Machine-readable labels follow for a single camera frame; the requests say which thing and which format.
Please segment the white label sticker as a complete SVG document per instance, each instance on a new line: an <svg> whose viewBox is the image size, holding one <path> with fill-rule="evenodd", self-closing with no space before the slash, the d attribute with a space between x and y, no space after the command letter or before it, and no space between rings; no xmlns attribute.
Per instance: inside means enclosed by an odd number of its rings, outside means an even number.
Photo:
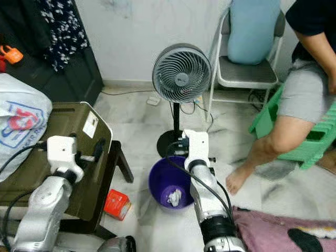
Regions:
<svg viewBox="0 0 336 252"><path fill-rule="evenodd" d="M99 119L98 116L94 113L94 111L89 111L86 121L82 126L82 132L85 133L91 139L94 138L96 134L96 130L98 129Z"/></svg>

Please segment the purple plastic waste bin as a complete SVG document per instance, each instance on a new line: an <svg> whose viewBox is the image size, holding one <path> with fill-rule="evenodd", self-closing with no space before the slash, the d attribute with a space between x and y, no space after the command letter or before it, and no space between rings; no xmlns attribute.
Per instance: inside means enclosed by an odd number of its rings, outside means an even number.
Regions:
<svg viewBox="0 0 336 252"><path fill-rule="evenodd" d="M149 190L161 209L166 212L180 212L194 204L191 195L191 177L184 173L185 158L182 156L168 156L153 165L149 175ZM177 208L166 202L170 192L180 188L183 191L182 200Z"/></svg>

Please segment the grey folding chair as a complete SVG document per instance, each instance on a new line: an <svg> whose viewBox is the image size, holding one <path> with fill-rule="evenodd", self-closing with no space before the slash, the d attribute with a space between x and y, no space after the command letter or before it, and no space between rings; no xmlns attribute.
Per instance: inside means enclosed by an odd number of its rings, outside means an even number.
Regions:
<svg viewBox="0 0 336 252"><path fill-rule="evenodd" d="M259 105L264 106L269 99L270 91L279 84L277 72L278 55L283 45L286 25L280 0L280 13L275 27L272 48L269 55L258 65L235 64L227 57L227 45L230 35L229 7L231 2L221 16L220 24L214 37L215 44L212 46L213 74L209 83L208 103L206 105L209 110L211 110L214 101L235 103L235 99L215 96L215 88L217 86L249 89L250 91L264 90L266 92L264 98L258 102Z"/></svg>

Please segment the light blue cushion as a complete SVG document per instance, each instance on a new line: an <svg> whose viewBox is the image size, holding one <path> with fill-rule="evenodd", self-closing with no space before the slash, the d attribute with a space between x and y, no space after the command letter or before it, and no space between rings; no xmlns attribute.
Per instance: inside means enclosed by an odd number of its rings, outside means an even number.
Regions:
<svg viewBox="0 0 336 252"><path fill-rule="evenodd" d="M241 65L258 65L266 59L274 42L279 13L279 0L232 0L228 59Z"/></svg>

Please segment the small orange plastic object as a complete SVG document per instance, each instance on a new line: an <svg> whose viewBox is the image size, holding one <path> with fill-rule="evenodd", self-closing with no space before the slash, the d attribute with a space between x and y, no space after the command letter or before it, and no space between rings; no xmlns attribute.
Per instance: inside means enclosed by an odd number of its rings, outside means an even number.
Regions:
<svg viewBox="0 0 336 252"><path fill-rule="evenodd" d="M2 60L5 60L10 65L15 65L23 60L23 53L14 47L8 45L0 45Z"/></svg>

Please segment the dark floral cloth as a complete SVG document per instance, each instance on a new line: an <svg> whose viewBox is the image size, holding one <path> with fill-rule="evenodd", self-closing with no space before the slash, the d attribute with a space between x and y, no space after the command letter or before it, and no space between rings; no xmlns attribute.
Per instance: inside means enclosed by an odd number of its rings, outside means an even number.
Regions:
<svg viewBox="0 0 336 252"><path fill-rule="evenodd" d="M90 46L86 31L77 14L75 0L36 0L46 22L49 46L44 58L55 72L64 70L70 57Z"/></svg>

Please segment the white tissue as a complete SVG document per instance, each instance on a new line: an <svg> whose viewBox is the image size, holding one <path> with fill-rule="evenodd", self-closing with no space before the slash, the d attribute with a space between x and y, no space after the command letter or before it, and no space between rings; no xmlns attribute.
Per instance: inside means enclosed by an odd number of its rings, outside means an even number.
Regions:
<svg viewBox="0 0 336 252"><path fill-rule="evenodd" d="M180 201L182 200L182 194L183 191L180 188L177 188L168 194L168 197L166 197L166 202L173 208L177 208L180 205Z"/></svg>

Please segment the black cabinet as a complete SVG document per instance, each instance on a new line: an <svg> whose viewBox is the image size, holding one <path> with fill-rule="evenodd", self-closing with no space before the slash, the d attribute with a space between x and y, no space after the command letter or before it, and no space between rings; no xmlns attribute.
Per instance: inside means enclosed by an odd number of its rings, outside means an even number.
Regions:
<svg viewBox="0 0 336 252"><path fill-rule="evenodd" d="M2 44L16 48L23 58L7 64L10 76L43 92L54 102L94 104L103 87L91 46L70 55L62 70L54 70L48 52L49 27L40 13L40 0L0 0Z"/></svg>

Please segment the small red orange box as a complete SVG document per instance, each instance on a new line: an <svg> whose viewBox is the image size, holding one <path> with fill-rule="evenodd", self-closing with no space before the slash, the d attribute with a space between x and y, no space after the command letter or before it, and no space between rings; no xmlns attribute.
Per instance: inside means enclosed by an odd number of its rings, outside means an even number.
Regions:
<svg viewBox="0 0 336 252"><path fill-rule="evenodd" d="M132 202L127 195L111 189L107 194L103 211L116 220L123 221L131 206Z"/></svg>

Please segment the white logo shopping bag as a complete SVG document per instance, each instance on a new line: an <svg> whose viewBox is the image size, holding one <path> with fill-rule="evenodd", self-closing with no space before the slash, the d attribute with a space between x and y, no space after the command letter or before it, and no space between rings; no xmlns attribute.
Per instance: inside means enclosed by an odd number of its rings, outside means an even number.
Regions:
<svg viewBox="0 0 336 252"><path fill-rule="evenodd" d="M7 73L0 74L0 162L36 144L44 135L52 101Z"/></svg>

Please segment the dark olive low table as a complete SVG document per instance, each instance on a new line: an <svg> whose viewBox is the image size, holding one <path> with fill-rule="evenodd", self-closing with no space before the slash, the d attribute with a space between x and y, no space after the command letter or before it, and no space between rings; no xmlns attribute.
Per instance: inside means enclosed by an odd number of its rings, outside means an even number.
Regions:
<svg viewBox="0 0 336 252"><path fill-rule="evenodd" d="M76 136L77 150L82 154L95 155L95 144L105 139L103 153L96 162L82 163L84 176L73 187L69 208L60 223L60 230L66 233L92 234L99 238L112 238L115 235L101 224L103 207L110 183L116 168L119 168L128 183L134 177L122 151L120 141L113 139L111 129L104 119L86 102L57 102L52 105L43 141L51 136ZM93 139L82 132L89 111L98 116L98 129ZM5 211L17 196L31 191L50 174L47 154L33 150L27 159L0 185L0 205Z"/></svg>

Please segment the grey standing fan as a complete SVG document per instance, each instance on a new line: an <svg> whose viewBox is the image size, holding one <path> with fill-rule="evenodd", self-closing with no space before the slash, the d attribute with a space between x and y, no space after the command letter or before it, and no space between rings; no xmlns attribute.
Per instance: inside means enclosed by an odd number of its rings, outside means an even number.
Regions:
<svg viewBox="0 0 336 252"><path fill-rule="evenodd" d="M188 43L165 48L153 65L153 86L161 98L171 103L173 129L164 132L156 142L163 158L170 156L168 149L182 136L180 104L192 103L211 84L212 65L206 54Z"/></svg>

